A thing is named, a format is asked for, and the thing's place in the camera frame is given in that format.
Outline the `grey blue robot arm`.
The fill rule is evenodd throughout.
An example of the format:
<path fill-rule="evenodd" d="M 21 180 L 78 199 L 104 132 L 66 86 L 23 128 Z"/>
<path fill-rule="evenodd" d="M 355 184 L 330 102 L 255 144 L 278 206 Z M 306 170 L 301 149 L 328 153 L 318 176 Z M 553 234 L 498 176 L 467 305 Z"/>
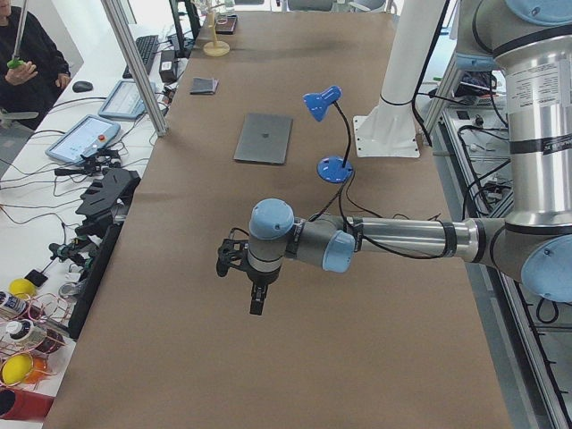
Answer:
<path fill-rule="evenodd" d="M 465 1 L 458 55 L 506 80 L 513 207 L 503 219 L 461 222 L 297 219 L 282 200 L 257 203 L 242 266 L 250 311 L 262 312 L 284 258 L 342 273 L 361 248 L 414 259 L 459 257 L 494 267 L 552 301 L 571 299 L 571 4 Z"/>

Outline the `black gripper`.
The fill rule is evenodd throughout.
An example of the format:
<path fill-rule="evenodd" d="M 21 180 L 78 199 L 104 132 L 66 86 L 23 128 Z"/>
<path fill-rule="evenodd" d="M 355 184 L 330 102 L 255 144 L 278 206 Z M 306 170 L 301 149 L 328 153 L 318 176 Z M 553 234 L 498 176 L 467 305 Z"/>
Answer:
<path fill-rule="evenodd" d="M 271 284 L 278 278 L 282 268 L 282 257 L 271 261 L 265 261 L 248 254 L 248 278 L 254 283 L 251 290 L 251 302 L 249 313 L 251 315 L 262 315 L 268 286 L 257 284 Z"/>

